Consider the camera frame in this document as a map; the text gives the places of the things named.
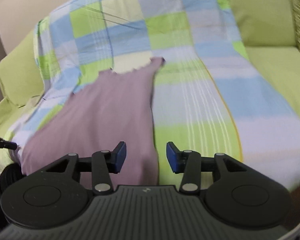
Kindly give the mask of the purple shirt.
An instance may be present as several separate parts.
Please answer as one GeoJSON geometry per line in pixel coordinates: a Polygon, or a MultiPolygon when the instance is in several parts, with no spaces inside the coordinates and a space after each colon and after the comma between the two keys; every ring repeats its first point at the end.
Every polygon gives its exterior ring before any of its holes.
{"type": "Polygon", "coordinates": [[[127,155],[114,185],[156,185],[158,154],[153,140],[152,94],[161,57],[126,73],[104,70],[26,143],[21,154],[23,174],[32,174],[69,153],[90,157],[125,142],[127,155]]]}

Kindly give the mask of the checkered blue green sheet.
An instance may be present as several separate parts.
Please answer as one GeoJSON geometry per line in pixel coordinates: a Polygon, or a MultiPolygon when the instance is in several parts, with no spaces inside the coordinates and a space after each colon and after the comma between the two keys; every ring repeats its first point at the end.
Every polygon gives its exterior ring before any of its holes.
{"type": "Polygon", "coordinates": [[[8,132],[20,164],[30,137],[100,72],[161,57],[151,104],[158,183],[181,182],[166,158],[172,141],[300,185],[300,119],[248,61],[227,0],[70,0],[38,22],[33,48],[44,92],[8,132]]]}

